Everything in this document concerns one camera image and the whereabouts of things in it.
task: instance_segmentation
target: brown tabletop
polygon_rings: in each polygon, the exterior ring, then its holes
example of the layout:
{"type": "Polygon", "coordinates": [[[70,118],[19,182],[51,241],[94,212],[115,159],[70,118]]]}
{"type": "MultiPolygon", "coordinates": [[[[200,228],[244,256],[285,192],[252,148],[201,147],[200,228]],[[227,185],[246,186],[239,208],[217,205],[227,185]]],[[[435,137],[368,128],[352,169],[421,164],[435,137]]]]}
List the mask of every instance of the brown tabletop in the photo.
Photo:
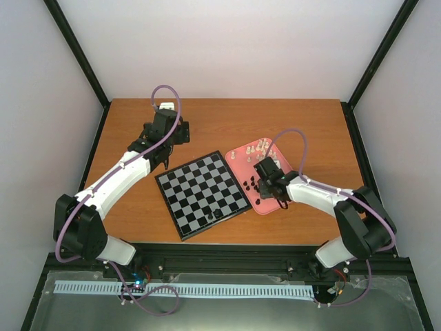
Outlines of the brown tabletop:
{"type": "MultiPolygon", "coordinates": [[[[360,170],[339,100],[184,99],[191,142],[176,146],[170,169],[205,154],[228,150],[285,128],[300,128],[309,141],[304,173],[341,188],[359,188],[360,170]]],[[[86,187],[109,170],[143,129],[154,111],[147,99],[114,99],[110,107],[86,187]]],[[[298,169],[303,151],[300,136],[286,134],[278,148],[298,169]]],[[[135,184],[107,214],[107,233],[133,242],[181,242],[154,177],[162,165],[135,184]]],[[[215,225],[186,243],[321,244],[338,236],[336,220],[308,205],[260,216],[253,210],[215,225]]]]}

